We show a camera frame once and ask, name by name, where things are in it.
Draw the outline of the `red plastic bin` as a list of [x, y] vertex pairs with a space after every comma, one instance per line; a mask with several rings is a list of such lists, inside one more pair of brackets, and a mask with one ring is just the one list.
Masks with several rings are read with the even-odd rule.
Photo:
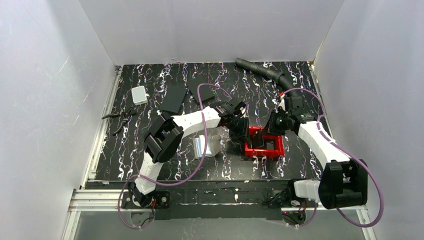
[[284, 157], [285, 150], [282, 135], [270, 135], [263, 133], [264, 128], [250, 126], [248, 128], [248, 140], [244, 143], [244, 156], [246, 158]]

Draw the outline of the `grey leather card holder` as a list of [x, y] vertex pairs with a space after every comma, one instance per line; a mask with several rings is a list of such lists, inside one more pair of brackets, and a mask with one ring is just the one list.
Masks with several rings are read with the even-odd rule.
[[200, 135], [193, 139], [194, 157], [195, 159], [201, 159], [206, 147], [205, 158], [211, 158], [216, 156], [222, 151], [221, 136], [220, 135], [209, 135], [207, 142], [205, 136]]

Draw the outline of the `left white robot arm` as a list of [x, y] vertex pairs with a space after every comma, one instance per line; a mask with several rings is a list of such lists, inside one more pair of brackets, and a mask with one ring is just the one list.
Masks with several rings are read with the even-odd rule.
[[157, 178], [165, 162], [177, 152], [183, 138], [202, 130], [225, 127], [240, 143], [248, 140], [248, 105], [230, 99], [202, 107], [185, 115], [162, 113], [144, 137], [143, 162], [137, 175], [130, 178], [128, 191], [142, 208], [149, 206], [152, 193], [159, 185]]

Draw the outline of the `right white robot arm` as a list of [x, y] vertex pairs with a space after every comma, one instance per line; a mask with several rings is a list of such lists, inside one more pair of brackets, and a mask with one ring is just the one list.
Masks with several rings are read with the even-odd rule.
[[326, 209], [362, 206], [368, 200], [368, 177], [364, 162], [357, 163], [337, 149], [335, 140], [303, 104], [301, 96], [282, 95], [264, 128], [272, 136], [293, 132], [306, 143], [323, 167], [320, 179], [292, 179], [284, 197], [288, 201], [308, 199]]

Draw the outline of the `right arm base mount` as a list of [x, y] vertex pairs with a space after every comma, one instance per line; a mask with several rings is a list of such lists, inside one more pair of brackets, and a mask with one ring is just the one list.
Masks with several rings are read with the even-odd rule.
[[288, 190], [276, 193], [274, 196], [264, 200], [262, 205], [270, 209], [282, 210], [282, 219], [285, 224], [294, 228], [308, 225], [315, 217], [319, 204], [306, 198], [291, 197]]

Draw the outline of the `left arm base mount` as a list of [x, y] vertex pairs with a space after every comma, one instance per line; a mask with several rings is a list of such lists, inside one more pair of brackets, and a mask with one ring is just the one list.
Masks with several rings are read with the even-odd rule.
[[129, 191], [123, 193], [120, 207], [122, 209], [167, 209], [170, 206], [169, 191], [153, 191], [147, 196], [141, 196], [141, 203], [137, 196]]

